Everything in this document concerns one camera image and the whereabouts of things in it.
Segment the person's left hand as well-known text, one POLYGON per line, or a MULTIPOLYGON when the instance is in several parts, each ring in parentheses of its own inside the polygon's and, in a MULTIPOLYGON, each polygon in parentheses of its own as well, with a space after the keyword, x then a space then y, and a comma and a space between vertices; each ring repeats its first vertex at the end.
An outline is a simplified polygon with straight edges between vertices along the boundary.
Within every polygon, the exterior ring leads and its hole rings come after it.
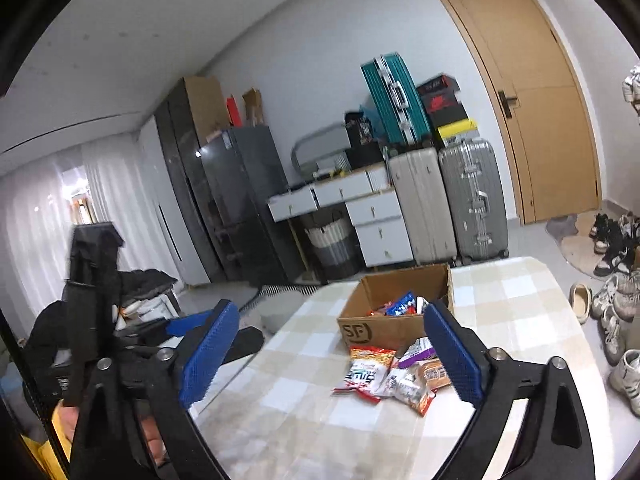
MULTIPOLYGON (((58 410, 58 418, 60 419, 64 436, 67 440, 73 442, 79 417, 79 408, 77 406, 65 406, 63 403, 60 403, 56 409, 58 410)), ((140 422, 149 451, 155 463, 161 465, 165 460, 166 450, 155 419, 152 416, 146 416, 140 419, 140 422)))

